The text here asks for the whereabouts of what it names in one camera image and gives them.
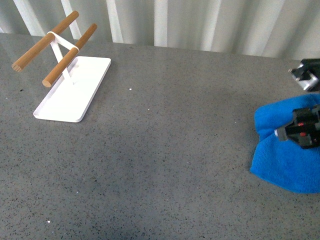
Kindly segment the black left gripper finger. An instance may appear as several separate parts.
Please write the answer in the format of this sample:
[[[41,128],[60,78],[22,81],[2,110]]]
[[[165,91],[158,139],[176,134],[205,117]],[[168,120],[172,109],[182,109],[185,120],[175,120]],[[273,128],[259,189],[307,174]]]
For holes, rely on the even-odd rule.
[[[302,149],[320,146],[320,105],[297,108],[292,111],[292,121],[276,129],[280,141],[292,141]]]

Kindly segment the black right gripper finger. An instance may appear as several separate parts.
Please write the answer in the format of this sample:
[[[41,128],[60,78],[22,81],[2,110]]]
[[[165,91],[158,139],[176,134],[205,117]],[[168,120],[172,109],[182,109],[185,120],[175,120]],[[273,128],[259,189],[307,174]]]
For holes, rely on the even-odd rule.
[[[304,58],[299,66],[288,70],[292,78],[306,92],[320,91],[320,59]]]

